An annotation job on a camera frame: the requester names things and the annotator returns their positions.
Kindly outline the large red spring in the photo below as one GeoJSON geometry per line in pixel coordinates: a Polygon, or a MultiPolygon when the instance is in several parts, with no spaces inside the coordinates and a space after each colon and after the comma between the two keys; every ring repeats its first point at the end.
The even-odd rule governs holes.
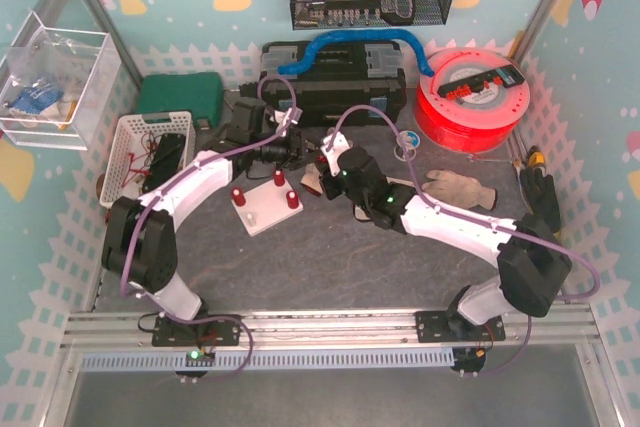
{"type": "Polygon", "coordinates": [[[282,187],[285,184],[285,176],[281,170],[276,169],[273,174],[273,181],[277,187],[282,187]]]}
{"type": "Polygon", "coordinates": [[[241,188],[234,188],[231,191],[232,201],[236,207],[243,207],[246,205],[246,197],[244,191],[241,188]]]}
{"type": "Polygon", "coordinates": [[[286,193],[286,201],[291,210],[296,210],[300,206],[298,194],[294,190],[286,193]]]}

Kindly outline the white peg board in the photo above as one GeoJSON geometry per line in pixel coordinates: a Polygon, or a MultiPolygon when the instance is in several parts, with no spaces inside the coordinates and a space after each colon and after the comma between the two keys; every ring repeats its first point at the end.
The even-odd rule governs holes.
{"type": "Polygon", "coordinates": [[[251,190],[243,190],[246,197],[243,207],[236,207],[231,196],[231,203],[249,236],[254,237],[303,211],[304,206],[295,190],[300,206],[296,210],[288,207],[286,193],[290,190],[294,189],[287,180],[282,187],[277,187],[273,180],[267,181],[251,190]]]}

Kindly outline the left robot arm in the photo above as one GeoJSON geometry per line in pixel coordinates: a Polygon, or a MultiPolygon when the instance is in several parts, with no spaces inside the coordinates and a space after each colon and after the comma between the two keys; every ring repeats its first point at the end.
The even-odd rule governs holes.
{"type": "Polygon", "coordinates": [[[211,322],[202,298],[178,273],[176,232],[201,203],[254,163],[288,165],[302,157],[301,109],[274,113],[272,130],[263,126],[265,110],[257,99],[241,99],[220,137],[209,140],[184,169],[136,199],[121,197],[112,204],[101,265],[118,277],[121,295],[148,298],[176,324],[211,322]]]}

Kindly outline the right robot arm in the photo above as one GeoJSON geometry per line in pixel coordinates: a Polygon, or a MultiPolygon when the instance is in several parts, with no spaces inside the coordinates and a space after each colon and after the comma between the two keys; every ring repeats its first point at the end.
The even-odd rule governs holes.
{"type": "Polygon", "coordinates": [[[547,315],[571,271],[568,256],[545,223],[492,218],[436,200],[389,180],[362,147],[321,149],[320,182],[328,199],[343,195],[377,227],[433,239],[496,268],[495,277],[462,288],[444,312],[446,336],[468,340],[475,329],[506,313],[547,315]]]}

